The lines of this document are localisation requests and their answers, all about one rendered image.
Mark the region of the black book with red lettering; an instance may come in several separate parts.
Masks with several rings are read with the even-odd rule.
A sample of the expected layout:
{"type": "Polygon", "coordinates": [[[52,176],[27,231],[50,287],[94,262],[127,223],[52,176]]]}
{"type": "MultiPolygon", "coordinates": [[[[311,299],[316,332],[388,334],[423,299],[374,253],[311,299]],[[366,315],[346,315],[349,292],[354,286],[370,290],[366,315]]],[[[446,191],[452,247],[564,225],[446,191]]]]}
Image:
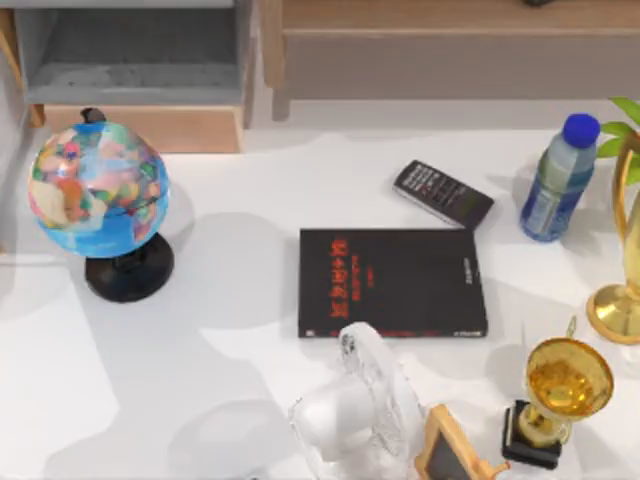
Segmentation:
{"type": "Polygon", "coordinates": [[[384,337],[484,337],[475,239],[464,229],[303,229],[298,335],[366,322],[384,337]]]}

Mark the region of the black remote control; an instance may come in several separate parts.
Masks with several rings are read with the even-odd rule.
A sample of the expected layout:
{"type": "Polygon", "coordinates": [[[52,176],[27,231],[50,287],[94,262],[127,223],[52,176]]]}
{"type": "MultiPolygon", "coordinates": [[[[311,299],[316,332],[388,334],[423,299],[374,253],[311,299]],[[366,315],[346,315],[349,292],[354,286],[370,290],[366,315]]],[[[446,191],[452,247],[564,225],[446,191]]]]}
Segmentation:
{"type": "Polygon", "coordinates": [[[494,205],[491,197],[419,160],[400,171],[393,188],[441,220],[469,230],[475,230],[494,205]]]}

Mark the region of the white desk fan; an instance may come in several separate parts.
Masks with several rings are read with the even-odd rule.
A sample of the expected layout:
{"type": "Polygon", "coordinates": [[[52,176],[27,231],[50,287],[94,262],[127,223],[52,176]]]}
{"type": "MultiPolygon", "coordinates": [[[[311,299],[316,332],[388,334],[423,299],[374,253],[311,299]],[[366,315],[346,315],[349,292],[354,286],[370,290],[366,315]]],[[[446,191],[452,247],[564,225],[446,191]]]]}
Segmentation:
{"type": "Polygon", "coordinates": [[[313,480],[413,480],[425,418],[403,368],[365,322],[338,341],[341,375],[289,411],[313,480]]]}

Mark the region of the pale wooden drawer front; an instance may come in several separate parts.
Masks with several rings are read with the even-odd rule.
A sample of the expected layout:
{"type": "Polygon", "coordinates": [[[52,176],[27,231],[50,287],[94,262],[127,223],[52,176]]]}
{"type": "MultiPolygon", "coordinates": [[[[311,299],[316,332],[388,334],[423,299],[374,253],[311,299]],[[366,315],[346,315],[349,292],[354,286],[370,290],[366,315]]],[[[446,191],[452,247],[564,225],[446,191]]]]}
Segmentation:
{"type": "Polygon", "coordinates": [[[98,105],[161,153],[239,153],[251,115],[242,106],[98,105]]]}

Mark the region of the wooden cupboard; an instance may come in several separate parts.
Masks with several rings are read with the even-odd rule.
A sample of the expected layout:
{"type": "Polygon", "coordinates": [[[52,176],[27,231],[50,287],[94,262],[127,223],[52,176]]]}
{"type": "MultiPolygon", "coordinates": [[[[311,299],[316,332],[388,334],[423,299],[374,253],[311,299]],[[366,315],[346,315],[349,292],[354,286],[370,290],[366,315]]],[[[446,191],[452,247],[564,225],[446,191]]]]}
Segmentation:
{"type": "Polygon", "coordinates": [[[291,100],[640,96],[640,0],[257,0],[266,85],[291,100]]]}

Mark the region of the colourful globe on black stand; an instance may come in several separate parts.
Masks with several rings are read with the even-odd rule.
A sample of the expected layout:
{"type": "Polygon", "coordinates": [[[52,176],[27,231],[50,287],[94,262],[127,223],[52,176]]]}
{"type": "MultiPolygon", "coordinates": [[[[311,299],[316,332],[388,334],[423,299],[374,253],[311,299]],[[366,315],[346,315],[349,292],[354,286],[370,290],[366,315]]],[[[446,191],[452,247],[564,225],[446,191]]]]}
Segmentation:
{"type": "Polygon", "coordinates": [[[161,155],[135,131],[88,107],[52,135],[28,175],[29,207],[48,238],[84,260],[84,279],[116,303],[169,280],[174,252],[159,228],[171,184],[161,155]]]}

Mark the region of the clear bottle with blue cap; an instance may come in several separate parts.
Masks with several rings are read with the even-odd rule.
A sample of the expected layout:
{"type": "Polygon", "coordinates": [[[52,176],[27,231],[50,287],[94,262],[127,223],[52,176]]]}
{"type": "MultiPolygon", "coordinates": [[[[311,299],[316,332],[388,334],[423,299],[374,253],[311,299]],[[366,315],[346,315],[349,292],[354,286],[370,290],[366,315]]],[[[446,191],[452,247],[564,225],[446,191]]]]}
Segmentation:
{"type": "Polygon", "coordinates": [[[553,242],[567,231],[594,173],[599,135],[594,116],[573,113],[552,138],[520,213],[521,229],[530,238],[553,242]]]}

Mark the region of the wooden framed blackboard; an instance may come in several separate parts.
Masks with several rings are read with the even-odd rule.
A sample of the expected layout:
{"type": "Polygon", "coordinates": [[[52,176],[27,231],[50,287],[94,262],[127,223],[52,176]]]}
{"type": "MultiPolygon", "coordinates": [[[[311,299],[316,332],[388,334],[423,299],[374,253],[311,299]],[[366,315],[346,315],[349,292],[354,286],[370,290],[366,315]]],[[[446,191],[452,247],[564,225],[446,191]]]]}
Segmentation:
{"type": "Polygon", "coordinates": [[[509,461],[491,465],[481,458],[444,404],[429,410],[414,465],[420,480],[496,480],[511,468],[509,461]]]}

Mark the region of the grey cabinet with dark inside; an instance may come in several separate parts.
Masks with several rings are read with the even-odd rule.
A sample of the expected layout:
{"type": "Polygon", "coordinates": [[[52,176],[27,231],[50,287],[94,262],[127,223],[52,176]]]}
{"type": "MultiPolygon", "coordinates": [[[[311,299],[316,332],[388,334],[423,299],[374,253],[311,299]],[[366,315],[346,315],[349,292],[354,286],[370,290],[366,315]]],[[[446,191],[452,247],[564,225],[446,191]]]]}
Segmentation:
{"type": "Polygon", "coordinates": [[[251,0],[0,0],[32,104],[235,105],[251,0]]]}

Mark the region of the gold cup trophy black base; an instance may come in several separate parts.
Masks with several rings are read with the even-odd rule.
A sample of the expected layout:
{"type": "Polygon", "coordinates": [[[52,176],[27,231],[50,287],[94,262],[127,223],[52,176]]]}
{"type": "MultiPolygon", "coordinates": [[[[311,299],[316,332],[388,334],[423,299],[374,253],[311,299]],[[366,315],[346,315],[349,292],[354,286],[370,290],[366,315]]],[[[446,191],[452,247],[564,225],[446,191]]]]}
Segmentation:
{"type": "Polygon", "coordinates": [[[573,424],[602,410],[611,400],[614,377],[609,363],[592,346],[575,338],[572,317],[563,336],[539,343],[528,355],[528,398],[506,409],[502,456],[553,470],[573,424]]]}

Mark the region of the tall gold trophy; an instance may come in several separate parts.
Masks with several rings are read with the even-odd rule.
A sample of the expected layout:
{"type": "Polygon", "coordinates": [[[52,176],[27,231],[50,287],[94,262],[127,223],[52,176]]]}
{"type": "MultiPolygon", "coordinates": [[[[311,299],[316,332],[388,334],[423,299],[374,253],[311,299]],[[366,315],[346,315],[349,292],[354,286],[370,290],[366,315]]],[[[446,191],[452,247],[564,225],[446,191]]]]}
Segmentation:
{"type": "Polygon", "coordinates": [[[606,285],[586,305],[592,327],[611,342],[640,344],[640,191],[631,211],[625,211],[625,184],[633,154],[640,155],[640,134],[629,134],[618,155],[612,180],[612,207],[623,247],[624,284],[606,285]]]}

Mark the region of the green plant leaves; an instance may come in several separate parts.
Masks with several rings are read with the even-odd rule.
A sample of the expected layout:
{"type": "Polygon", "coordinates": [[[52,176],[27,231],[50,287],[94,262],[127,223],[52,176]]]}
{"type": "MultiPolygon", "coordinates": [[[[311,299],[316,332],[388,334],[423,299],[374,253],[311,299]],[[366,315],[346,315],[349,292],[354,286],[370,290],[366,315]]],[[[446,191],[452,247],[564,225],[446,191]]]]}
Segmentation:
{"type": "Polygon", "coordinates": [[[624,141],[632,132],[640,131],[640,103],[628,97],[611,97],[610,101],[619,108],[631,121],[608,121],[600,124],[601,133],[605,139],[597,149],[598,158],[617,157],[624,141]]]}

